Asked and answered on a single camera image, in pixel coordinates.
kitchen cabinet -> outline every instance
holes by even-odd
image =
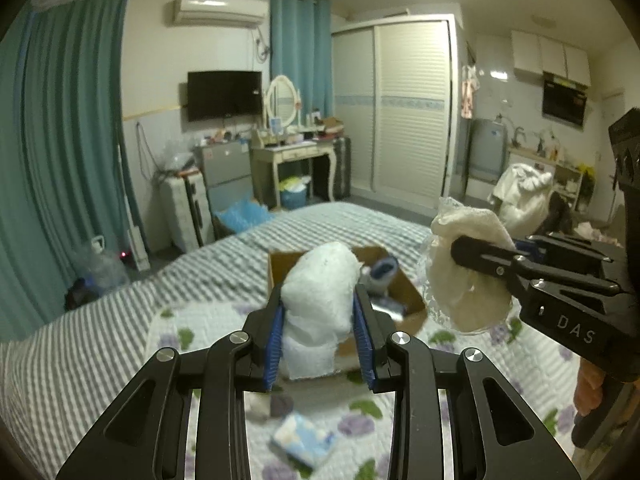
[[[543,72],[549,72],[591,86],[589,59],[585,51],[519,30],[511,31],[511,46],[516,74],[533,74],[538,78]]]
[[[542,58],[540,57],[540,42],[535,34],[528,32],[511,32],[513,45],[513,66],[516,70],[542,76]]]
[[[540,56],[542,70],[566,78],[566,61],[564,59],[564,45],[558,41],[540,36]]]
[[[587,53],[579,48],[565,45],[564,55],[566,57],[567,79],[581,85],[591,86],[591,73]]]

hanging clothes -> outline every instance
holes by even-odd
[[[480,81],[476,76],[475,66],[463,67],[462,74],[462,118],[472,119],[474,116],[474,92],[480,88]]]

floor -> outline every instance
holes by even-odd
[[[182,251],[174,246],[162,249],[157,253],[149,255],[149,264],[151,265],[149,270],[143,270],[140,272],[135,267],[127,266],[127,274],[129,275],[131,282],[145,280],[149,276],[153,276],[156,272],[164,269],[180,256],[182,256]]]

air conditioner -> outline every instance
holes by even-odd
[[[175,0],[174,22],[255,28],[268,10],[268,3],[262,0]]]

white cloth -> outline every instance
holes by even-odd
[[[495,213],[441,198],[431,231],[419,265],[424,266],[425,300],[436,321],[462,333],[478,332],[503,322],[511,308],[511,294],[505,283],[460,267],[451,257],[451,244],[463,235],[514,249]]]
[[[501,200],[498,217],[512,238],[533,234],[549,213],[553,175],[528,164],[511,164],[494,187],[490,202]]]
[[[304,254],[289,271],[282,355],[291,379],[330,375],[335,351],[352,330],[353,287],[360,263],[347,245],[330,242]]]

